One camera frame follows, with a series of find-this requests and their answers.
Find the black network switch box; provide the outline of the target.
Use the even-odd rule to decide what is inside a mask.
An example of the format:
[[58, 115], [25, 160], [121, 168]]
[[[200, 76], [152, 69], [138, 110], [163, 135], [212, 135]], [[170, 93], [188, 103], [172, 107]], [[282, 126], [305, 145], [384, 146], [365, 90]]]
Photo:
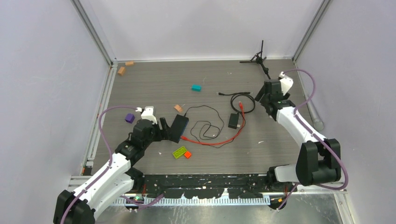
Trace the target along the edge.
[[175, 119], [170, 127], [170, 138], [169, 140], [175, 143], [179, 143], [181, 137], [188, 125], [189, 118], [186, 116], [182, 116], [177, 114]]

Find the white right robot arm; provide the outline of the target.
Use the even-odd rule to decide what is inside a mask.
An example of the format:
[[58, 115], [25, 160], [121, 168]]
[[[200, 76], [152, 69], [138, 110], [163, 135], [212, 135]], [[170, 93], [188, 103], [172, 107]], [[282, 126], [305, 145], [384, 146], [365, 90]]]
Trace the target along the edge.
[[340, 180], [341, 166], [337, 161], [340, 159], [340, 143], [316, 132], [299, 116], [295, 104], [288, 99], [287, 82], [293, 81], [287, 77], [266, 80], [255, 97], [255, 101], [288, 131], [300, 147], [295, 164], [269, 168], [267, 187], [276, 192], [285, 186], [285, 182], [311, 186]]

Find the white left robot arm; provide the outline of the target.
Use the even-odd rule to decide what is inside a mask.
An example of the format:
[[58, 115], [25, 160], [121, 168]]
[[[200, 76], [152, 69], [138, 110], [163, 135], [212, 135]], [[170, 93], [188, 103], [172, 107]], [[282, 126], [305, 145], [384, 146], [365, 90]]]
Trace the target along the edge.
[[62, 191], [56, 202], [55, 224], [93, 224], [117, 198], [138, 193], [143, 187], [143, 173], [133, 166], [148, 146], [162, 141], [163, 130], [148, 119], [137, 121], [128, 138], [97, 173], [73, 191]]

